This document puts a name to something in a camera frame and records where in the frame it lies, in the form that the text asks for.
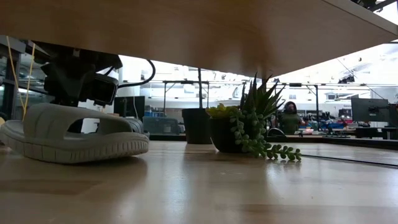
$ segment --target black cable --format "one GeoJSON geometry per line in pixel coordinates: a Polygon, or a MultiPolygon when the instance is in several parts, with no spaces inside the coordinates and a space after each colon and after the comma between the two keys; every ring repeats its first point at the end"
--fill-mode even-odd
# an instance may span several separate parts
{"type": "Polygon", "coordinates": [[[392,3],[394,3],[394,2],[396,2],[396,1],[397,1],[397,0],[385,0],[385,1],[382,1],[382,2],[380,2],[380,3],[378,3],[378,4],[375,4],[375,5],[371,6],[371,7],[369,7],[368,9],[369,9],[370,11],[372,11],[372,12],[374,12],[374,11],[376,11],[376,10],[382,10],[384,7],[386,7],[386,6],[388,6],[388,5],[392,4],[392,3]]]}
{"type": "Polygon", "coordinates": [[[112,66],[104,75],[108,76],[112,72],[113,69],[114,69],[114,66],[112,66]]]}
{"type": "Polygon", "coordinates": [[[355,160],[355,159],[343,159],[343,158],[335,158],[335,157],[328,157],[328,156],[313,156],[313,155],[306,155],[306,154],[302,154],[302,156],[303,157],[312,157],[312,158],[317,158],[317,159],[357,162],[357,163],[362,163],[362,164],[372,164],[372,165],[377,165],[377,166],[388,166],[388,167],[398,168],[398,165],[396,165],[396,164],[386,164],[383,162],[360,161],[360,160],[355,160]]]}
{"type": "Polygon", "coordinates": [[[151,60],[147,60],[147,61],[149,62],[150,66],[152,67],[152,75],[147,80],[144,80],[144,81],[139,82],[139,83],[128,83],[128,84],[119,85],[118,88],[124,88],[124,87],[130,87],[130,86],[139,86],[139,85],[143,85],[143,84],[149,83],[155,77],[156,68],[155,68],[155,65],[152,63],[151,60]]]}
{"type": "MultiPolygon", "coordinates": [[[[337,61],[339,61],[339,63],[340,63],[342,66],[344,66],[344,67],[347,69],[347,71],[350,72],[350,74],[352,74],[355,78],[358,78],[356,75],[354,75],[354,73],[353,73],[350,69],[348,69],[342,62],[340,62],[340,60],[337,59],[337,61]]],[[[379,95],[378,93],[376,93],[376,91],[374,91],[372,88],[368,87],[367,84],[363,83],[363,85],[365,85],[369,90],[371,90],[371,91],[372,91],[373,93],[375,93],[377,96],[379,96],[380,98],[382,98],[383,100],[385,100],[384,97],[382,97],[381,95],[379,95]]]]}

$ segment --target black pot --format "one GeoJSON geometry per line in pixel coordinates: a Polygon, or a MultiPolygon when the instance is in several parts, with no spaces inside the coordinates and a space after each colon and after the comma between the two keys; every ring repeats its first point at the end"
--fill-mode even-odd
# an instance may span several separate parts
{"type": "Polygon", "coordinates": [[[182,118],[184,119],[188,144],[211,144],[210,116],[206,113],[205,109],[183,109],[182,118]]]}
{"type": "Polygon", "coordinates": [[[242,145],[235,144],[235,135],[231,132],[235,125],[229,122],[229,118],[210,119],[211,140],[220,152],[243,153],[242,145]]]}

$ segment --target gray slide sandal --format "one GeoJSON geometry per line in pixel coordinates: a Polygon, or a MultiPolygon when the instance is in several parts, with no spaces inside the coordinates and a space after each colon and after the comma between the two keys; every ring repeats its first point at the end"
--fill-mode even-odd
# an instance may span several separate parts
{"type": "Polygon", "coordinates": [[[22,155],[47,162],[74,164],[148,151],[149,140],[133,133],[122,119],[85,108],[39,103],[31,106],[22,121],[7,121],[0,127],[1,141],[22,155]],[[96,133],[69,133],[79,119],[98,118],[96,133]]]}

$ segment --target wooden desk surface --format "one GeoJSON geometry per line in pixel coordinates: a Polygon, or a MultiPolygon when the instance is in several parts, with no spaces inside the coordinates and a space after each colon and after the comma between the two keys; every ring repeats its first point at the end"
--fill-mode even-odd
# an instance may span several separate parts
{"type": "Polygon", "coordinates": [[[398,39],[349,0],[2,0],[0,34],[253,76],[398,39]]]}
{"type": "MultiPolygon", "coordinates": [[[[329,155],[341,147],[338,153],[357,159],[395,156],[348,146],[297,146],[329,155]]],[[[385,167],[253,159],[185,142],[152,142],[140,157],[80,166],[2,149],[0,222],[390,224],[398,214],[397,177],[397,169],[385,167]]]]}

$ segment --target computer monitor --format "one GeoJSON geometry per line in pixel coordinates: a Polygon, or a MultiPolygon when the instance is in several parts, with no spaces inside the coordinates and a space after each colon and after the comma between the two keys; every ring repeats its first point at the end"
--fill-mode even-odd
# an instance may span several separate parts
{"type": "Polygon", "coordinates": [[[398,127],[398,104],[390,104],[390,126],[398,127]]]}
{"type": "Polygon", "coordinates": [[[145,97],[144,96],[127,96],[115,97],[113,111],[120,116],[133,116],[142,121],[144,116],[145,97]]]}
{"type": "Polygon", "coordinates": [[[351,109],[340,109],[338,110],[338,117],[351,117],[352,116],[352,111],[351,109]]]}
{"type": "Polygon", "coordinates": [[[388,100],[352,98],[354,121],[390,121],[388,100]]]}

